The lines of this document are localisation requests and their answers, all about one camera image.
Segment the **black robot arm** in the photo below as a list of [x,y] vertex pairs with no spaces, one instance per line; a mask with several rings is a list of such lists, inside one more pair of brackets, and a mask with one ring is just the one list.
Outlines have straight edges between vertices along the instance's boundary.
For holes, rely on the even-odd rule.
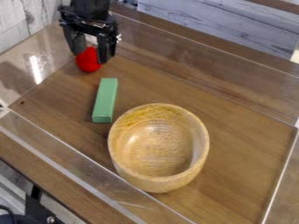
[[101,64],[115,56],[122,37],[110,5],[110,0],[71,0],[70,5],[58,7],[61,27],[73,54],[79,56],[87,50],[87,36],[91,36],[97,39]]

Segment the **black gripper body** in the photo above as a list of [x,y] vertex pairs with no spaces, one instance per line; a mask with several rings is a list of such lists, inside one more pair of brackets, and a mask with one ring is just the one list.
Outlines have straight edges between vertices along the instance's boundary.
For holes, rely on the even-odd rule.
[[71,27],[75,31],[82,32],[86,36],[97,38],[99,34],[117,34],[117,42],[119,41],[121,33],[118,31],[118,21],[115,17],[107,13],[105,19],[83,17],[73,6],[61,5],[61,26]]

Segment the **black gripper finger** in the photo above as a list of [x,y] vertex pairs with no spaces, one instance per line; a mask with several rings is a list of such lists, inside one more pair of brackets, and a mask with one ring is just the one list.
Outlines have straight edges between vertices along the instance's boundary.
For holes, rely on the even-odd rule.
[[65,37],[70,46],[70,50],[78,56],[87,48],[86,35],[75,31],[71,27],[63,27]]
[[98,35],[98,62],[106,64],[115,56],[118,46],[118,35],[99,34]]

